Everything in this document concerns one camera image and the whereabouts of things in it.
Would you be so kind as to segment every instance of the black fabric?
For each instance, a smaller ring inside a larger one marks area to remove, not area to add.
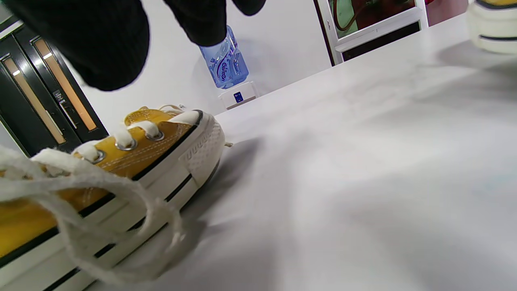
[[[226,36],[226,0],[164,0],[189,39],[213,46]],[[251,16],[265,0],[233,0]],[[140,0],[3,0],[55,45],[84,81],[103,91],[120,89],[142,71],[149,24]]]

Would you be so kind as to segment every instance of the white rubber sole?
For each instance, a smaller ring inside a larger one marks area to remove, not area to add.
[[[182,208],[214,172],[224,147],[224,133],[212,115],[200,113],[196,128],[172,153],[139,179],[150,193]],[[142,208],[114,198],[85,219],[104,227],[125,231],[145,216]],[[158,231],[165,221],[157,222]],[[88,252],[114,266],[147,238],[132,243],[106,246],[87,241]],[[0,291],[80,291],[94,282],[68,258],[59,235],[23,254],[0,269]]]
[[[504,54],[517,53],[517,7],[490,8],[473,2],[467,9],[472,42],[479,48]]]

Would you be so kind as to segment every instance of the canvas sneaker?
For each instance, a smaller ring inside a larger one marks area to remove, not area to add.
[[[143,107],[125,126],[72,154],[0,152],[1,291],[159,276],[181,240],[178,210],[215,172],[224,133],[212,115],[174,106]],[[166,223],[170,244],[159,256],[114,267]]]
[[[475,45],[517,53],[517,0],[475,0],[467,9],[467,19]]]

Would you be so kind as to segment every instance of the shoelace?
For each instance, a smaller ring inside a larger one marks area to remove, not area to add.
[[[145,130],[146,134],[156,136],[159,130],[156,124],[143,121],[133,124]],[[124,146],[131,144],[133,138],[129,132],[115,136],[117,143]],[[89,142],[79,146],[78,151],[85,160],[57,150],[45,149],[28,159],[16,151],[0,148],[0,202],[30,199],[52,212],[63,238],[65,248],[71,260],[82,270],[109,284],[122,285],[157,278],[174,255],[175,247],[182,239],[181,217],[177,209],[171,208],[163,200],[152,199],[137,182],[106,172],[92,164],[98,159],[95,143]],[[46,166],[43,171],[40,164]],[[146,219],[136,230],[116,232],[107,230],[82,219],[76,210],[62,200],[57,192],[72,188],[102,188],[129,203],[146,209]],[[135,268],[112,268],[86,252],[82,240],[103,239],[107,243],[122,243],[149,237],[156,220],[166,221],[171,226],[170,244],[163,246],[148,262]]]
[[[160,107],[159,110],[162,110],[165,113],[174,113],[174,114],[181,114],[184,112],[181,108],[179,108],[175,105],[170,105],[170,104]],[[151,121],[135,122],[135,123],[131,124],[130,126],[113,133],[113,137],[115,138],[115,146],[118,149],[123,150],[123,151],[130,151],[130,150],[133,150],[134,148],[136,148],[136,146],[137,146],[136,141],[133,139],[133,137],[131,136],[131,134],[128,131],[129,129],[135,128],[135,127],[139,127],[141,129],[143,129],[145,131],[145,136],[148,139],[158,141],[163,138],[163,133],[160,131],[160,129],[158,128],[158,126],[155,123],[153,123]],[[96,163],[100,162],[104,158],[104,155],[105,155],[105,153],[103,153],[102,151],[99,151],[95,147],[95,145],[99,142],[100,142],[100,140],[93,140],[93,141],[86,142],[86,143],[78,146],[74,150],[74,152],[78,152],[84,159],[90,161],[91,163],[96,164]]]

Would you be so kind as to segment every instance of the cabinet door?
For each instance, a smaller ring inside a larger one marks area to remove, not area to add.
[[[81,144],[12,36],[0,41],[0,88],[1,121],[27,155]]]
[[[79,138],[86,142],[106,137],[108,133],[68,70],[59,51],[28,27],[14,33],[14,37]]]

